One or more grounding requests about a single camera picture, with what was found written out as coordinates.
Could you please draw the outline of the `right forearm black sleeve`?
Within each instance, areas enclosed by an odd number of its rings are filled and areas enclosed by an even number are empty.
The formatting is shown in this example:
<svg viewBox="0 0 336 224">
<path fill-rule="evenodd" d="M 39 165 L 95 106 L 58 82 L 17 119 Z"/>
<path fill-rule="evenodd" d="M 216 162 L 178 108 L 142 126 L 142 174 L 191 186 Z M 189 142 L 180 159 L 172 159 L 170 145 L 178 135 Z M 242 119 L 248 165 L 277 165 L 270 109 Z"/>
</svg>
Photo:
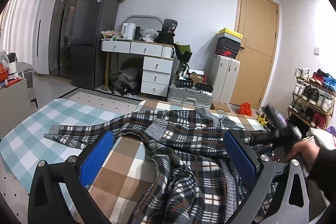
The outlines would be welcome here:
<svg viewBox="0 0 336 224">
<path fill-rule="evenodd" d="M 323 191 L 329 202 L 335 202 L 336 151 L 321 148 L 310 171 L 310 178 Z"/>
</svg>

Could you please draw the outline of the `right hand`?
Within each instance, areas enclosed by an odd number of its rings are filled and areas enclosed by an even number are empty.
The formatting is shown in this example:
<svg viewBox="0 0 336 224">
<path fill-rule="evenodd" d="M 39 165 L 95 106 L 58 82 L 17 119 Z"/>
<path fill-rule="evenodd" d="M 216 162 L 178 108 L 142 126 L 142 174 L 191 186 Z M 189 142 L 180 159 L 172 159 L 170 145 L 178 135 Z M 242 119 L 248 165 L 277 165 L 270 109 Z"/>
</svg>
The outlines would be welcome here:
<svg viewBox="0 0 336 224">
<path fill-rule="evenodd" d="M 288 152 L 287 159 L 293 159 L 300 154 L 307 170 L 310 172 L 319 154 L 319 150 L 320 147 L 316 145 L 314 138 L 304 139 L 293 145 Z"/>
</svg>

